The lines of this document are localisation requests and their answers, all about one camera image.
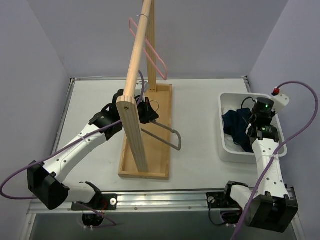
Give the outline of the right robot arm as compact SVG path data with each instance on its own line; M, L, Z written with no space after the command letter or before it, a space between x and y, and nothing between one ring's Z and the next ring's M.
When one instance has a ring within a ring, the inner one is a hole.
M237 204L242 209L239 224L283 233L298 212L298 202L290 197L283 181L278 154L279 131L272 125L276 115L274 105L270 98L257 97L247 118L245 135L250 140L259 175L254 189L229 181L222 200L227 206Z

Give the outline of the pink hanger with metal hook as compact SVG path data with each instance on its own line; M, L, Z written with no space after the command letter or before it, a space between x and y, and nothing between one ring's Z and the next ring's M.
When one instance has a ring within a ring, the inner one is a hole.
M132 25L135 26L135 28L138 28L137 23L130 17L128 20L128 26L129 26L129 30L131 32L131 34L136 38L136 32L133 31L132 29ZM154 56L157 58L157 60L162 64L163 68L164 68L164 73L161 72L161 70L159 69L159 67L157 66L156 62L154 60L152 60L150 54L147 52L146 48L143 47L143 51L147 57L147 59L151 62L151 64L153 65L153 67L155 68L155 70L159 73L159 75L162 77L162 79L164 81L166 81L168 79L168 68L165 64L165 62L163 61L163 59L159 56L159 54L157 53L157 51L155 50L155 48L151 45L151 43L149 42L149 40L145 37L144 38L144 43L147 45L147 47L151 50L151 52L154 54Z

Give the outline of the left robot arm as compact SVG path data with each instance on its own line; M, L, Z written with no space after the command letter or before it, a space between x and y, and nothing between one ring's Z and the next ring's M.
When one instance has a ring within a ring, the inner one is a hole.
M112 102L96 113L84 129L47 161L32 162L27 169L28 189L49 209L64 202L80 202L95 210L103 202L102 191L89 181L76 185L65 183L68 174L94 149L109 141L123 129L116 102L124 93L119 89Z

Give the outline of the dark hanger with metal hook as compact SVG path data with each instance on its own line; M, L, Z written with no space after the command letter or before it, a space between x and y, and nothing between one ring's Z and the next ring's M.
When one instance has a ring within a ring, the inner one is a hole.
M159 118L156 119L155 121L152 121L151 123L142 124L142 125L148 125L148 127L143 127L141 129L142 132L160 141L161 143L171 147L172 149L175 149L176 151L180 151L182 149L181 134L176 129L173 129L170 126L168 126L168 124L160 123L158 121Z

